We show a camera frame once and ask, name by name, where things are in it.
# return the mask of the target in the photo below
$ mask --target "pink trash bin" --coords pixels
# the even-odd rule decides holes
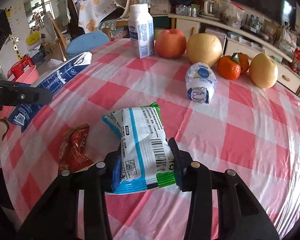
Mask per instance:
[[[17,80],[16,82],[25,83],[25,84],[33,84],[38,78],[39,73],[37,71],[37,66],[34,65],[28,68]],[[13,110],[14,106],[3,106],[2,110],[0,111],[0,119],[4,117],[9,117],[11,111]]]

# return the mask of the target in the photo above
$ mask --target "checkered tablecloth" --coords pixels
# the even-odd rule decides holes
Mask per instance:
[[[300,99],[281,84],[262,90],[248,74],[218,79],[210,104],[187,98],[186,56],[138,59],[130,41],[92,51],[92,64],[55,95],[24,133],[11,126],[1,149],[15,210],[24,220],[55,179],[62,134],[90,125],[85,154],[101,161],[119,139],[101,120],[110,111],[157,102],[167,138],[209,169],[234,169],[260,201],[281,237],[300,216]],[[217,237],[217,198],[213,195]],[[130,195],[106,195],[114,239],[183,239],[190,193],[176,185]],[[82,212],[78,234],[82,236]]]

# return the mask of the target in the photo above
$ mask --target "blue chair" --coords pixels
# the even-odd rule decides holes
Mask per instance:
[[[94,31],[75,38],[68,45],[66,52],[69,58],[72,58],[80,53],[93,50],[107,42],[109,42],[109,38],[105,33],[102,31]]]

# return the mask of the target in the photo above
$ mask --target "silver bolt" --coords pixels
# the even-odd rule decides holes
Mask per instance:
[[[193,168],[199,168],[200,167],[200,163],[199,162],[191,162],[191,166]]]
[[[227,173],[228,173],[230,176],[236,175],[235,171],[232,170],[232,169],[227,170]]]
[[[96,164],[96,166],[97,166],[97,168],[102,169],[102,168],[104,168],[106,166],[106,164],[104,162],[98,162]]]
[[[69,174],[70,174],[69,170],[63,170],[63,171],[61,171],[61,175],[64,176],[64,177],[68,176]]]

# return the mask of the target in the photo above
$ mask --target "blue round logo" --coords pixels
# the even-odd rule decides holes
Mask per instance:
[[[199,68],[198,69],[198,74],[199,74],[199,76],[201,76],[203,78],[207,78],[209,76],[208,70],[206,70],[204,68]]]

